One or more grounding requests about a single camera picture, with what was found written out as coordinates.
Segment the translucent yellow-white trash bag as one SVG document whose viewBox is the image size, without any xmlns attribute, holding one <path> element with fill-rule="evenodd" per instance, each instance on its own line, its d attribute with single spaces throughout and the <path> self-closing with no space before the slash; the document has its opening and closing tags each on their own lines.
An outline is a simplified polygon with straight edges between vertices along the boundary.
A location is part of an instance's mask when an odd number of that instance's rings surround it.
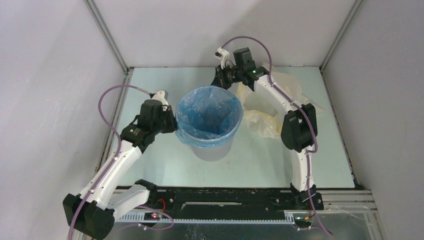
<svg viewBox="0 0 424 240">
<path fill-rule="evenodd" d="M 306 93 L 310 83 L 317 83 L 312 79 L 318 75 L 317 70 L 314 67 L 277 67 L 272 70 L 272 77 L 296 101 L 304 105 L 312 103 L 319 116 L 323 115 L 327 108 L 315 100 L 310 100 Z M 236 97 L 240 100 L 244 111 L 241 125 L 235 135 L 236 138 L 276 140 L 280 138 L 283 113 L 278 113 L 277 109 L 263 96 L 242 83 L 237 86 Z"/>
</svg>

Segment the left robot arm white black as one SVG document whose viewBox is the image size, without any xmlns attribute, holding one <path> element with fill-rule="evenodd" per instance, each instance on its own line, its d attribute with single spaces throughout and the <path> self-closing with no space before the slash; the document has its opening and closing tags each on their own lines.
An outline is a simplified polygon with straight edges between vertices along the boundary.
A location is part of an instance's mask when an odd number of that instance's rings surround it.
<svg viewBox="0 0 424 240">
<path fill-rule="evenodd" d="M 156 187 L 145 180 L 113 196 L 125 173 L 155 140 L 156 135 L 177 129 L 172 107 L 164 99 L 148 99 L 141 105 L 140 114 L 125 127 L 118 147 L 87 186 L 77 195 L 68 194 L 62 204 L 69 224 L 68 239 L 74 231 L 103 240 L 123 215 L 139 205 L 153 208 L 158 202 Z"/>
</svg>

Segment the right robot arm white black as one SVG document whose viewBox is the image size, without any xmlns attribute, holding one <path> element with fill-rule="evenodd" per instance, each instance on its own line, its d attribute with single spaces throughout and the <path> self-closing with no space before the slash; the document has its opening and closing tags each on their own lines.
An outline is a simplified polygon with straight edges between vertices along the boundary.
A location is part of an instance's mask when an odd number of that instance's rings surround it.
<svg viewBox="0 0 424 240">
<path fill-rule="evenodd" d="M 311 155 L 318 150 L 317 116 L 313 104 L 301 104 L 289 95 L 272 77 L 272 69 L 257 66 L 249 48 L 233 52 L 235 63 L 227 65 L 230 53 L 218 48 L 214 53 L 220 60 L 215 67 L 213 86 L 229 89 L 235 83 L 242 83 L 270 103 L 278 113 L 283 114 L 280 137 L 284 146 L 293 153 L 291 204 L 304 209 L 316 193 L 312 179 Z"/>
</svg>

